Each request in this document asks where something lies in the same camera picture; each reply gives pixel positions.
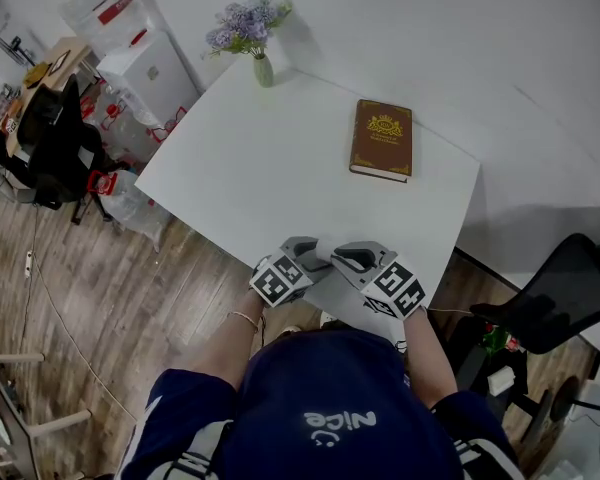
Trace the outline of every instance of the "chair backrest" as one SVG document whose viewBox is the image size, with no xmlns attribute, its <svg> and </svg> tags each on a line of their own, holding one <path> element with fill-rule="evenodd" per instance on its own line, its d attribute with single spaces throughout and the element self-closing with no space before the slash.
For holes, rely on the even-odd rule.
<svg viewBox="0 0 600 480">
<path fill-rule="evenodd" d="M 600 322 L 600 253 L 584 235 L 566 238 L 533 279 L 502 306 L 471 311 L 544 354 Z"/>
<path fill-rule="evenodd" d="M 82 121 L 75 75 L 62 92 L 38 88 L 18 128 L 18 142 L 29 153 L 29 172 L 36 188 L 55 193 L 60 201 L 80 199 L 87 190 L 92 168 L 80 158 L 81 148 L 104 155 L 97 130 Z"/>
</svg>

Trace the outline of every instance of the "wooden floor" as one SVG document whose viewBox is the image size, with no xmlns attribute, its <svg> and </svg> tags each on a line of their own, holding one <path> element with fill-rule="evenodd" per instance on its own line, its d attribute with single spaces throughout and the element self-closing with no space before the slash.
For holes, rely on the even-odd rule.
<svg viewBox="0 0 600 480">
<path fill-rule="evenodd" d="M 85 408 L 93 413 L 87 423 L 37 441 L 46 479 L 54 472 L 61 478 L 78 470 L 113 472 L 155 378 L 196 355 L 250 275 L 249 268 L 177 220 L 155 253 L 148 239 L 116 231 L 92 207 L 79 227 L 70 224 L 70 212 L 0 200 L 0 353 L 46 356 L 41 365 L 9 372 L 25 419 L 41 423 Z M 37 267 L 29 282 L 24 260 L 36 222 Z M 510 296 L 506 286 L 454 255 L 432 307 L 466 309 Z M 455 318 L 449 316 L 439 313 L 446 332 Z M 268 315 L 266 341 L 289 323 L 313 328 L 318 321 L 319 312 L 301 302 L 278 309 Z M 254 341 L 254 350 L 258 346 Z M 531 357 L 531 396 L 539 399 L 546 386 L 555 389 L 568 375 L 586 377 L 594 356 L 592 347 L 574 339 Z M 525 422 L 528 417 L 511 408 L 505 429 L 528 471 L 557 429 L 547 429 L 544 446 L 526 450 L 517 445 Z"/>
</svg>

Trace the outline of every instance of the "brown book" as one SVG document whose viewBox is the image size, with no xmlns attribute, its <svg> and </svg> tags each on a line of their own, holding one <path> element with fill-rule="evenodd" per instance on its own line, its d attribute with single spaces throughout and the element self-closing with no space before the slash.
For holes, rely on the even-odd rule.
<svg viewBox="0 0 600 480">
<path fill-rule="evenodd" d="M 349 170 L 407 182 L 411 176 L 411 110 L 360 100 Z"/>
</svg>

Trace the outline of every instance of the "office chair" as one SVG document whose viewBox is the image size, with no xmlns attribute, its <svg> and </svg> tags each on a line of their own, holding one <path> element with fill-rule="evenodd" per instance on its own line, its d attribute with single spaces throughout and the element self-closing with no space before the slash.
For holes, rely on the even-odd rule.
<svg viewBox="0 0 600 480">
<path fill-rule="evenodd" d="M 458 384 L 473 385 L 485 367 L 486 351 L 476 343 L 484 332 L 484 321 L 503 327 L 522 347 L 533 354 L 545 354 L 571 337 L 600 322 L 600 246 L 582 234 L 567 237 L 549 256 L 533 279 L 510 301 L 501 306 L 477 304 L 470 308 L 480 317 L 465 317 L 458 322 L 457 333 L 451 337 L 450 356 Z M 553 396 L 545 390 L 539 402 L 525 396 L 526 386 L 509 399 L 532 416 L 522 442 L 534 441 L 546 416 L 552 412 Z"/>
<path fill-rule="evenodd" d="M 20 121 L 20 147 L 29 155 L 28 170 L 35 179 L 36 203 L 57 210 L 62 203 L 77 201 L 72 222 L 80 223 L 87 182 L 92 172 L 127 168 L 111 161 L 97 128 L 82 121 L 80 94 L 75 75 L 62 92 L 41 85 Z M 90 192 L 105 221 L 109 216 L 98 195 Z"/>
</svg>

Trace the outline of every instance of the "vase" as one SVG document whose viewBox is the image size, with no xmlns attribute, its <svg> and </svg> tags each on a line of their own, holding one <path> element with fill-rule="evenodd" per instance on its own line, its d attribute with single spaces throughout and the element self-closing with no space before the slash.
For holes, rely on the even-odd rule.
<svg viewBox="0 0 600 480">
<path fill-rule="evenodd" d="M 253 58 L 253 72 L 256 75 L 256 80 L 262 87 L 271 87 L 273 85 L 273 68 L 269 57 L 262 55 L 262 57 Z"/>
</svg>

